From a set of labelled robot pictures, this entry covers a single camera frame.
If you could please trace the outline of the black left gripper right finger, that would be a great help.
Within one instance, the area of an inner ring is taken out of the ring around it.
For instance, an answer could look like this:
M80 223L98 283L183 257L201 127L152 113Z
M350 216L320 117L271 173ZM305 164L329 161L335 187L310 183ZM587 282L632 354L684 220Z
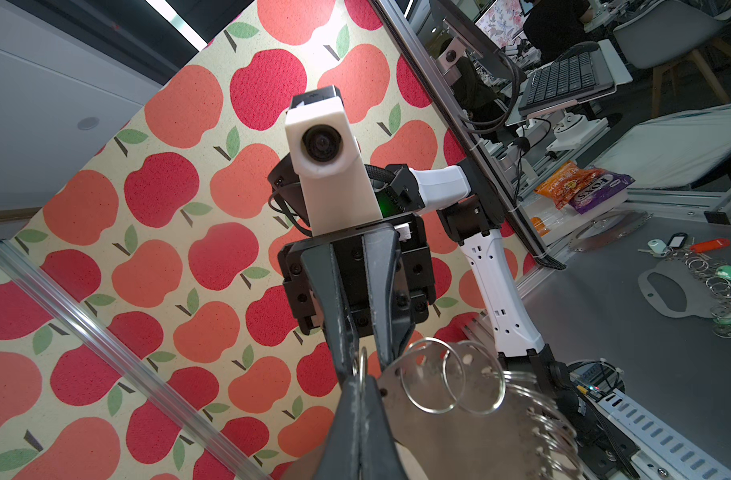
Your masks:
M367 376L361 388L360 478L409 479L389 428L381 390L373 376Z

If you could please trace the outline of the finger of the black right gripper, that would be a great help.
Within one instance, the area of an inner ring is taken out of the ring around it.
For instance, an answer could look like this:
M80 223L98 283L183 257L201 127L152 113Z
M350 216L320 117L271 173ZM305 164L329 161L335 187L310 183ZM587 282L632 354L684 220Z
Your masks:
M301 254L311 292L322 316L322 329L340 384L357 374L359 340L343 287L333 245L320 244Z
M367 272L371 326L381 370L387 370L407 348L415 331L411 298L395 290L395 274L401 260L399 234L391 224L379 224L362 238Z

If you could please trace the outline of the metal key organizer plate with rings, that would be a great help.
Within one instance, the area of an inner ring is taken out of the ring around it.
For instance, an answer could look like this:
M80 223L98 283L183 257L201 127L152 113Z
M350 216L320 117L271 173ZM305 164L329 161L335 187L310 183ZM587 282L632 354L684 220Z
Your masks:
M356 367L363 388L367 360ZM585 476L577 434L535 374L504 370L479 342L417 341L375 381L409 479ZM328 479L328 434L283 478Z

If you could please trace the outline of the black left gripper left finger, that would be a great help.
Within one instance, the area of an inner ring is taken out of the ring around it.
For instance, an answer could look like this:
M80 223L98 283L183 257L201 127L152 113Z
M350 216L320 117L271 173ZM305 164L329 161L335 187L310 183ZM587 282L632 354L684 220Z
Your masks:
M360 476L361 384L345 380L327 439L327 478L358 479Z

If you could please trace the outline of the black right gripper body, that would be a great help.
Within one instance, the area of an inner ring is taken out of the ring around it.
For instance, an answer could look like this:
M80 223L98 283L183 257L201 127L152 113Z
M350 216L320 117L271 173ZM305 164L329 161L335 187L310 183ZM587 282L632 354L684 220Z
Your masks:
M413 213L395 215L383 220L399 232L397 252L397 280L395 287L405 294L407 301L397 303L399 312L411 316L411 322L421 324L429 318L429 308L437 300L435 274L431 261L431 250L427 243L425 222ZM321 237L306 238L289 243L277 254L277 261L283 276L283 288L287 301L300 331L309 335L322 325L322 314L312 299L308 275L301 263L301 253L328 240L333 244L337 265L340 269L343 290L349 301L350 311L360 335L371 335L373 326L369 318L367 299L367 278L365 277L365 254L359 240L369 225L334 232Z

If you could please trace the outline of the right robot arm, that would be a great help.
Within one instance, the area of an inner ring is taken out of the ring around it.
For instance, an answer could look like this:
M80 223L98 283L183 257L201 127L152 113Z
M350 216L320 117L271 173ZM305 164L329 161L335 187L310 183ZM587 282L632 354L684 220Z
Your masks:
M303 333L320 328L342 389L314 479L637 478L637 446L573 385L509 272L503 206L479 166L357 164L373 218L321 233L289 158L270 198L303 238L278 254ZM423 214L459 244L485 302L465 338L414 340L439 299Z

